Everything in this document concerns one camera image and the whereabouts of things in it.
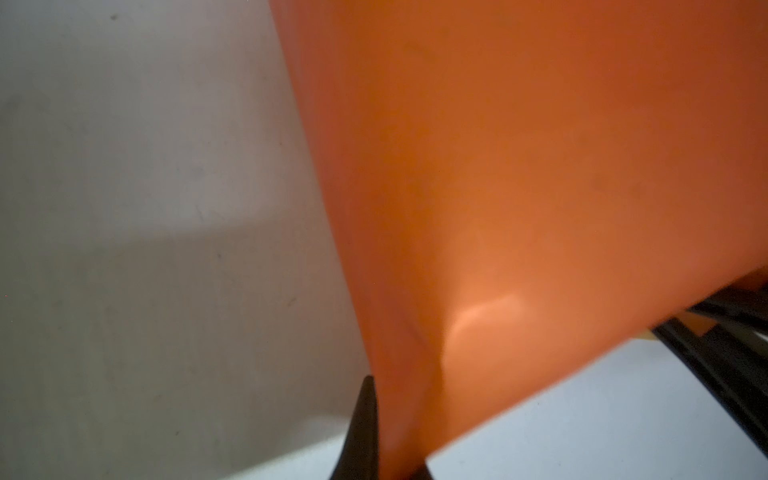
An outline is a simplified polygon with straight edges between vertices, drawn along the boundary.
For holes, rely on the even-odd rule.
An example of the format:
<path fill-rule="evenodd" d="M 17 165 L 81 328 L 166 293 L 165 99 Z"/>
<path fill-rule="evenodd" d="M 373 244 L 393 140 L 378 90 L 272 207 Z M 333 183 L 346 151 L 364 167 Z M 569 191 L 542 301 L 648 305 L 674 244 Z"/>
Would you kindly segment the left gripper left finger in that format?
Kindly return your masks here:
<path fill-rule="evenodd" d="M 363 379 L 339 459 L 330 480 L 379 478 L 379 423 L 375 380 Z"/>

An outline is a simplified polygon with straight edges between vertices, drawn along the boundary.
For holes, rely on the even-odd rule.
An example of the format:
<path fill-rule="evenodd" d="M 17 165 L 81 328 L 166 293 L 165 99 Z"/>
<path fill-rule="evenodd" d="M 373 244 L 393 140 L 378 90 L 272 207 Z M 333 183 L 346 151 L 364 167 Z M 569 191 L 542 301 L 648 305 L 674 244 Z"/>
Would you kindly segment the yellow orange wrapping paper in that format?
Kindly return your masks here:
<path fill-rule="evenodd" d="M 274 1 L 380 475 L 767 263 L 763 1 Z"/>

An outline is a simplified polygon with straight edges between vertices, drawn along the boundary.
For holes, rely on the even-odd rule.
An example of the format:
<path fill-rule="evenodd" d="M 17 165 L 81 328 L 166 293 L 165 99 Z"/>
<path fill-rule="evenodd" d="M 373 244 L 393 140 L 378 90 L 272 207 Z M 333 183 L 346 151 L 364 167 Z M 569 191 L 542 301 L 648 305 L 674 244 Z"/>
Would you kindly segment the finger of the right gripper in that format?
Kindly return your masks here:
<path fill-rule="evenodd" d="M 696 335 L 677 318 L 652 329 L 731 416 L 752 443 L 767 455 L 767 388 L 746 375 L 722 349 Z"/>
<path fill-rule="evenodd" d="M 767 332 L 767 287 L 757 291 L 725 288 L 690 306 L 687 311 L 720 323 Z"/>

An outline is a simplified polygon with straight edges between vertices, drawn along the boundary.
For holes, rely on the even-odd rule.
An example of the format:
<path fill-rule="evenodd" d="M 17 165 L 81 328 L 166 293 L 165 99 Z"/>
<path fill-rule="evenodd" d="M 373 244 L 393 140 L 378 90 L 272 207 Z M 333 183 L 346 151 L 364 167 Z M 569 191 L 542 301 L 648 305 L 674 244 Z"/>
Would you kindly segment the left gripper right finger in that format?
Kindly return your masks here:
<path fill-rule="evenodd" d="M 433 476 L 428 466 L 422 464 L 410 475 L 410 480 L 433 480 Z"/>

